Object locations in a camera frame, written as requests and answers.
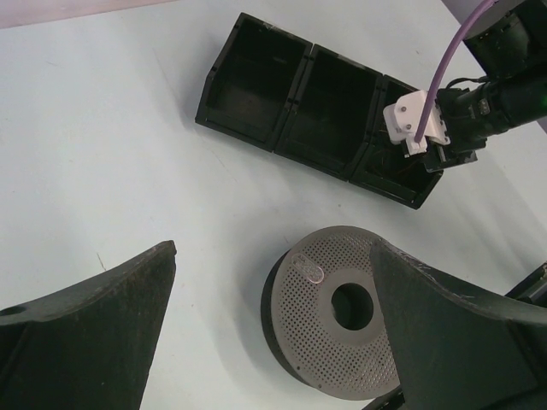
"hole pattern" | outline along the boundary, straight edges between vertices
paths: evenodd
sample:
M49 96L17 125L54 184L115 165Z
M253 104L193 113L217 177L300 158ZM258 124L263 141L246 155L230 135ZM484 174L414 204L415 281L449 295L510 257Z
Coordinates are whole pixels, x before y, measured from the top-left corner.
M341 268L372 276L371 244L367 235L333 233L316 239L302 253L323 268L326 278ZM323 329L317 306L320 287L290 267L281 284L278 310L284 338L314 385L366 395L398 379L385 329L366 346L343 344Z

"perforated metal disc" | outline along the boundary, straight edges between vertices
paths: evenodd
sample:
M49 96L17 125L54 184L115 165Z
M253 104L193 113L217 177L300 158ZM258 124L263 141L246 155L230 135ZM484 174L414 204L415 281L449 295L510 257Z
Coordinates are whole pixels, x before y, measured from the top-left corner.
M379 237L363 229L336 226L304 238L272 271L265 294L268 324L273 330L279 362L312 387L346 400L366 400L399 385L395 361L369 259ZM359 330L343 327L333 311L332 296L345 284L370 295L369 322Z

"round metal part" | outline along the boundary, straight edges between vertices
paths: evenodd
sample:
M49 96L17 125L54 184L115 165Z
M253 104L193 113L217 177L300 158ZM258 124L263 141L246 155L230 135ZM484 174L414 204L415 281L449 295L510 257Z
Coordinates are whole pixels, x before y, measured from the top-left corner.
M341 399L399 385L369 259L378 239L349 226L317 231L281 257L262 293L262 327L278 362Z

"cable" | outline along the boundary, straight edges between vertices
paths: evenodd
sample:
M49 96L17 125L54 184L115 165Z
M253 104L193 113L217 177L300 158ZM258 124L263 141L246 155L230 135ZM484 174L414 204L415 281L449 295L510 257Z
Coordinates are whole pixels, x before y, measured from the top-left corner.
M488 77L487 76L484 76L484 77L480 77L479 79L468 79L468 78L460 78L460 79L453 79L451 82L449 82L446 86L446 88L452 88L454 85L458 85L460 83L464 83L466 81L470 81L472 83L479 83L479 84L482 84L482 83L485 83L486 81L488 81Z
M418 130L416 131L416 135L414 137L414 141L418 144L424 138L427 120L429 118L429 114L433 109L433 105L435 105L435 97L437 96L438 88L441 85L441 80L443 79L444 72L450 64L450 60L452 60L452 56L454 55L454 53L456 53L458 45L460 45L462 40L468 34L469 30L471 29L471 27L473 27L479 17L483 15L485 11L492 7L496 2L497 0L482 0L482 2L480 2L479 6L473 11L473 13L471 13L469 17L463 22L462 26L456 32L456 35L450 42L448 49L446 49L446 51L444 52L444 56L441 59L441 62L438 64L437 71L435 72L435 75L433 76L433 80L431 82L431 86L429 87L429 92L427 93L424 109L421 112L420 124L418 125Z

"black plastic tray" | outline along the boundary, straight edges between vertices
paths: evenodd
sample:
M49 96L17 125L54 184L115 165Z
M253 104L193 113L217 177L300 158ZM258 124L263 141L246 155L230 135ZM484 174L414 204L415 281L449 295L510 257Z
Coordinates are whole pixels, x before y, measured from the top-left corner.
M383 109L415 91L242 13L205 81L196 122L419 208L442 172L404 158Z
M348 180L371 136L381 80L316 44L275 152Z
M418 209L443 172L428 173L421 162L422 155L405 158L403 147L391 143L383 114L386 106L413 91L416 91L414 87L384 76L373 136L350 182Z
M312 44L242 13L209 71L196 122L273 150Z

